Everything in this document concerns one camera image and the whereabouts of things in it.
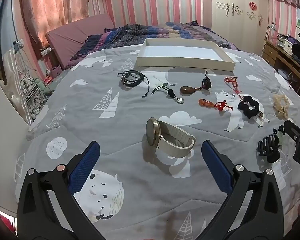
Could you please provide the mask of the black cord jade pendant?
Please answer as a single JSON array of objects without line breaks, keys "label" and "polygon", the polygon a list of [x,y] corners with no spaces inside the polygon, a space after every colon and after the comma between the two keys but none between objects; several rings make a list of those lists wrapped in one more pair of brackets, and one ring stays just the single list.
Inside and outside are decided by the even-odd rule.
[{"label": "black cord jade pendant", "polygon": [[257,153],[261,157],[266,157],[268,163],[274,163],[279,160],[279,149],[283,145],[283,136],[285,135],[284,126],[273,129],[273,132],[260,140],[257,144]]}]

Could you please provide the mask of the cream scrunchie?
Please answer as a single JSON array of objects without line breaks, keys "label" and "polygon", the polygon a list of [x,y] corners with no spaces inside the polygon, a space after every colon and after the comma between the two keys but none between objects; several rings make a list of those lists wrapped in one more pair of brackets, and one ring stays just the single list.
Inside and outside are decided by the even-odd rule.
[{"label": "cream scrunchie", "polygon": [[273,108],[276,116],[279,119],[287,120],[288,119],[288,109],[290,103],[285,94],[274,94],[273,95]]}]

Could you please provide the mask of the black scrunchie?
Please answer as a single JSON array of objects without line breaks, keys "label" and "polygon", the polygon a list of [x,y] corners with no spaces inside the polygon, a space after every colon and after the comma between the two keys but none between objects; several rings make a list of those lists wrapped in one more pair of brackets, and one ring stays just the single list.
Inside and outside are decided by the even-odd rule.
[{"label": "black scrunchie", "polygon": [[259,114],[259,103],[252,96],[243,96],[237,107],[248,118],[255,117]]}]

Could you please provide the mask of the orange gourd pendant red knot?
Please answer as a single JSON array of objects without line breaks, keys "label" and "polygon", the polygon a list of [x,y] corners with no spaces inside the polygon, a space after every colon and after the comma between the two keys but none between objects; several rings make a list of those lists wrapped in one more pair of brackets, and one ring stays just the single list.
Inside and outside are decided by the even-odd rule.
[{"label": "orange gourd pendant red knot", "polygon": [[231,110],[231,111],[234,110],[234,108],[232,106],[227,105],[226,100],[214,103],[209,100],[199,99],[198,104],[201,107],[213,108],[220,112],[225,111],[225,110]]}]

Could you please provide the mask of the wooden desk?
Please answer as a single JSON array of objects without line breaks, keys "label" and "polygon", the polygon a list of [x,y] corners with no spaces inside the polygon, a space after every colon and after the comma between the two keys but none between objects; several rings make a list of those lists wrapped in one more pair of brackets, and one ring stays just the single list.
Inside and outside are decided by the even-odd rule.
[{"label": "wooden desk", "polygon": [[264,41],[262,58],[288,81],[300,95],[300,64],[288,53],[268,40]]}]

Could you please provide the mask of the grey bear print blanket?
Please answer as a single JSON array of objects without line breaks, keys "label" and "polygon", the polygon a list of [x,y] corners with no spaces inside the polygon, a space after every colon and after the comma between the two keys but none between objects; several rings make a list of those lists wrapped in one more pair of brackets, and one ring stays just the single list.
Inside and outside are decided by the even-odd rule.
[{"label": "grey bear print blanket", "polygon": [[[266,61],[226,50],[232,72],[136,66],[140,45],[91,53],[57,85],[26,137],[29,147],[16,165],[16,194],[30,168],[51,171],[100,145],[100,158],[81,191],[83,212],[107,239],[195,239],[226,198],[201,152],[209,140],[221,154],[250,171],[272,169],[283,211],[300,199],[300,165],[294,141],[283,136],[280,158],[268,163],[257,144],[283,125],[273,95],[289,100],[288,120],[300,127],[300,96]],[[151,91],[168,83],[178,104]],[[237,107],[252,96],[260,111],[248,119]],[[201,107],[199,99],[226,100],[233,111]]]}]

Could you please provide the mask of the desk lamp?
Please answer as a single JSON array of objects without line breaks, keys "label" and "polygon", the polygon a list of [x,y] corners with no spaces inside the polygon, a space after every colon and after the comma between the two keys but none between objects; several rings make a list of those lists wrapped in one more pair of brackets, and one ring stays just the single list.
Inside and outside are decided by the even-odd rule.
[{"label": "desk lamp", "polygon": [[268,25],[265,35],[265,40],[274,40],[277,37],[277,25],[276,23],[272,22],[270,25]]}]

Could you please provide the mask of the white wardrobe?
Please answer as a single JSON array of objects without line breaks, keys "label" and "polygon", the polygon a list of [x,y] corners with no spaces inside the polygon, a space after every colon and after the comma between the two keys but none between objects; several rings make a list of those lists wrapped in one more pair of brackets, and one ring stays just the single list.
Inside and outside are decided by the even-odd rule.
[{"label": "white wardrobe", "polygon": [[268,0],[212,0],[212,30],[242,51],[262,54],[268,16]]}]

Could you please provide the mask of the white cardboard tray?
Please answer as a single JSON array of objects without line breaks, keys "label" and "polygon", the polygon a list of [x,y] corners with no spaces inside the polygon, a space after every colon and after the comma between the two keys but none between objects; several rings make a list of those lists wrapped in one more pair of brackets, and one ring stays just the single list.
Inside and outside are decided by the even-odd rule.
[{"label": "white cardboard tray", "polygon": [[136,58],[138,67],[187,67],[232,72],[235,62],[217,44],[185,38],[147,38]]}]

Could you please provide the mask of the striped purple blue quilt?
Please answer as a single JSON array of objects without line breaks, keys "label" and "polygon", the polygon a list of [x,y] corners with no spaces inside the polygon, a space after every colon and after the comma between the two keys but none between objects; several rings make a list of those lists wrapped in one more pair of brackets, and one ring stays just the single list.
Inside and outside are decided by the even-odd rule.
[{"label": "striped purple blue quilt", "polygon": [[69,60],[70,64],[80,61],[88,54],[124,46],[142,44],[147,38],[185,38],[211,41],[222,48],[238,50],[231,42],[219,36],[210,28],[189,23],[166,22],[162,25],[127,24],[122,27],[105,29],[103,34],[90,35],[83,46]]}]

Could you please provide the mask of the pink curtain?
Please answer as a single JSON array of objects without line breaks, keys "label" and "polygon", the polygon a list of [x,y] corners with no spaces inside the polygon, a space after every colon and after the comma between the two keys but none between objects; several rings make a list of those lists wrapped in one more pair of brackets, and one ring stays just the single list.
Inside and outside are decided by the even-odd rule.
[{"label": "pink curtain", "polygon": [[45,35],[88,16],[88,0],[20,0],[23,19],[35,46],[43,49]]}]

